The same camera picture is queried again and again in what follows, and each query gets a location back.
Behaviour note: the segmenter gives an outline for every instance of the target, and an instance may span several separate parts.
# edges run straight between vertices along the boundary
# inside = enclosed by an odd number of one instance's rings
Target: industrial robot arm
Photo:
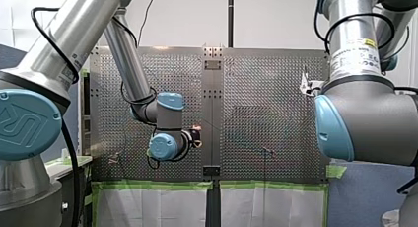
[[[199,132],[181,129],[182,95],[150,89],[135,45],[118,24],[126,25],[123,14],[130,1],[66,0],[22,62],[0,71],[2,225],[60,226],[61,184],[50,182],[40,153],[57,139],[70,105],[68,89],[104,31],[133,117],[156,126],[149,156],[178,161],[186,148],[197,146]]]
[[[380,14],[373,13],[378,3]],[[331,74],[315,98],[321,152],[347,161],[417,167],[418,96],[397,95],[384,74],[396,66],[393,55],[418,0],[318,4],[331,25],[325,37]],[[376,27],[373,17],[379,18]],[[415,187],[401,209],[401,227],[416,226],[417,193]]]
[[[157,92],[150,88],[146,73],[136,52],[135,41],[127,30],[126,10],[117,10],[105,30],[113,58],[122,77],[132,116],[155,126],[148,156],[157,161],[179,161],[190,147],[199,146],[199,131],[182,129],[183,97],[178,93]]]

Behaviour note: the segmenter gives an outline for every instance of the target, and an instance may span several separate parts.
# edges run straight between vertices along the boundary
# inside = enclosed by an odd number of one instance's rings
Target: warning label
[[[331,68],[333,70],[374,70],[381,71],[378,50],[368,43],[356,43],[336,51],[332,55]]]

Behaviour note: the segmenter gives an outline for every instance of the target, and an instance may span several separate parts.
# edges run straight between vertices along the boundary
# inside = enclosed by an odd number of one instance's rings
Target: white wall
[[[28,50],[38,32],[30,19],[34,6],[58,7],[64,0],[0,0],[0,43]],[[139,32],[149,0],[133,0],[128,8],[130,28]],[[235,47],[323,49],[314,35],[315,0],[235,0]],[[155,0],[141,45],[227,45],[228,0]],[[39,13],[46,24],[50,13]],[[418,17],[411,41],[389,77],[396,85],[418,85],[415,55]],[[327,20],[319,18],[325,34]]]

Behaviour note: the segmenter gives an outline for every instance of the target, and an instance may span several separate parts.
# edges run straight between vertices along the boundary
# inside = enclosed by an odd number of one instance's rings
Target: blue joint cap
[[[335,105],[327,96],[321,95],[315,98],[315,108],[320,152],[330,158],[353,161],[353,143]]]
[[[387,66],[387,69],[385,71],[393,71],[397,66],[397,55],[392,57],[389,61],[389,65]]]
[[[62,125],[47,97],[21,89],[0,90],[0,160],[18,161],[48,149]]]
[[[150,153],[157,160],[170,160],[178,154],[177,142],[172,136],[159,133],[150,140]]]
[[[183,96],[179,93],[162,92],[158,94],[157,102],[170,110],[181,111],[184,109]]]

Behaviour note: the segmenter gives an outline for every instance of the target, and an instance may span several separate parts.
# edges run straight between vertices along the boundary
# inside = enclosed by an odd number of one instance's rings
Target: perforated metal panel
[[[184,94],[183,127],[214,122],[218,117],[221,125],[206,127],[220,132],[202,137],[206,139],[203,151],[193,149],[182,162],[150,169],[146,150],[152,128],[130,118],[129,106],[120,97],[121,80],[112,56],[108,48],[98,48],[91,63],[95,180],[202,180],[202,165],[218,165],[220,155],[223,180],[324,182],[327,160],[316,145],[314,100],[299,91],[304,68],[311,79],[326,78],[323,52],[224,49],[216,59],[222,62],[223,80],[214,77],[217,70],[202,73],[208,58],[202,48],[140,48],[139,53],[152,86],[159,92]],[[210,94],[202,89],[203,81],[222,85],[205,84],[216,88],[216,94]],[[202,102],[216,106],[202,107]],[[210,120],[203,119],[203,113]],[[221,136],[220,145],[207,140],[219,140],[215,134]]]
[[[324,54],[226,49],[224,60],[222,179],[322,182],[314,99],[299,86],[304,67],[310,78],[326,78]]]
[[[184,95],[183,127],[200,123],[201,49],[139,49],[150,85],[157,91]],[[120,96],[121,79],[107,47],[92,58],[92,152],[95,180],[201,180],[201,150],[193,149],[182,162],[149,168],[146,150],[153,127],[133,120]]]

